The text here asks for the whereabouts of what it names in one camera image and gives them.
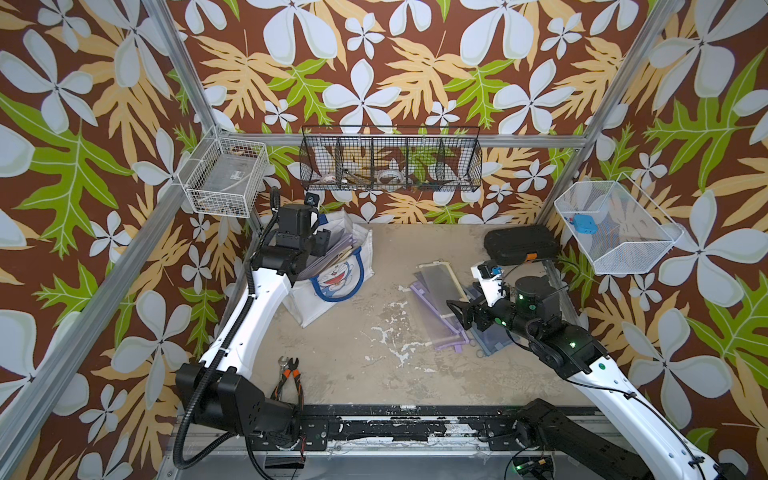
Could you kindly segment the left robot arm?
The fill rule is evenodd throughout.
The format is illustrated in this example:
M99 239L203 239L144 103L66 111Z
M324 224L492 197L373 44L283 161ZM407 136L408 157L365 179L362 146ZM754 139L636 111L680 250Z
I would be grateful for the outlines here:
M184 413L173 446L173 463L188 469L225 441L265 435L275 446L296 446L301 438L301 403L267 395L250 380L256 354L284 299L312 256L328 250L330 234L320 230L319 197L282 205L270 193L272 217L245 263L246 287L220 335L195 363L176 375Z

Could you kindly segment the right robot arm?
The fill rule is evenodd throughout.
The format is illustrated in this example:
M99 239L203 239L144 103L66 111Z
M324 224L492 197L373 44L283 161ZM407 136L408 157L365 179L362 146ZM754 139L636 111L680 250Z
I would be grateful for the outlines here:
M504 328L526 350L576 387L628 442L622 448L572 421L543 400L517 415L523 447L551 447L603 479L742 479L734 464L717 462L667 421L631 385L605 347L585 328L562 318L558 289L547 278L525 276L513 286L498 268L475 271L482 294L446 305L464 329Z

